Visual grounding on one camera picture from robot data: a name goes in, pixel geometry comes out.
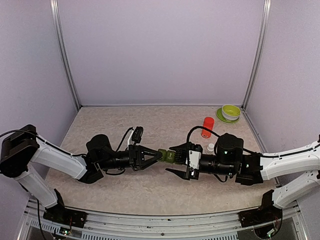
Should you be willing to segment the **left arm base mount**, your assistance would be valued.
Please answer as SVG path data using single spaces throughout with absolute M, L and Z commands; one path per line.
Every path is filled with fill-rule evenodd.
M 57 201 L 54 206 L 45 208 L 43 218 L 69 227 L 83 228 L 88 214 L 84 211 L 65 207 L 61 194 L 56 189 L 54 189 L 54 192 Z

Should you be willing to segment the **green pill organizer box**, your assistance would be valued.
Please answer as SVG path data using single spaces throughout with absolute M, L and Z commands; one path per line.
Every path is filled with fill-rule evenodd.
M 162 154 L 162 157 L 158 159 L 158 162 L 165 162 L 176 165 L 186 165 L 186 153 L 184 150 L 166 150 L 159 148 L 158 151 Z

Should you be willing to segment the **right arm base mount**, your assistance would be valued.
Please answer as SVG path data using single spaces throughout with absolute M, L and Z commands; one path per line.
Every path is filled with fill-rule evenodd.
M 238 213 L 242 228 L 260 225 L 282 218 L 283 210 L 274 206 L 274 201 L 272 200 L 273 193 L 273 189 L 264 193 L 259 207 L 243 210 Z

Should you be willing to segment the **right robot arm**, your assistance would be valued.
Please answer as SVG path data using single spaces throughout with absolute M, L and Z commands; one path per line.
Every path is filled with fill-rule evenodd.
M 200 173 L 212 174 L 217 179 L 235 177 L 235 182 L 245 186 L 262 184 L 271 179 L 301 173 L 286 185 L 263 194 L 261 205 L 256 210 L 256 218 L 266 222 L 276 209 L 283 209 L 291 202 L 303 197 L 320 185 L 320 142 L 314 141 L 304 147 L 283 152 L 259 153 L 244 148 L 244 140 L 235 135 L 218 135 L 213 146 L 213 154 L 204 154 L 199 144 L 190 141 L 193 127 L 184 144 L 171 147 L 175 161 L 185 165 L 186 170 L 168 169 L 183 180 L 197 180 Z

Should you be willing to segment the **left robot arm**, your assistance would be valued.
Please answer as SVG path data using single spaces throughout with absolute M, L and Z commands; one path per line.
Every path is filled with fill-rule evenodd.
M 127 149 L 113 150 L 105 134 L 95 135 L 86 143 L 87 153 L 74 154 L 42 138 L 34 125 L 2 133 L 0 173 L 15 179 L 45 208 L 47 214 L 63 223 L 70 218 L 61 194 L 51 189 L 32 164 L 40 164 L 69 175 L 73 179 L 93 184 L 104 177 L 108 170 L 122 173 L 131 168 L 142 171 L 162 158 L 160 151 L 140 145 L 142 127 L 129 128 Z

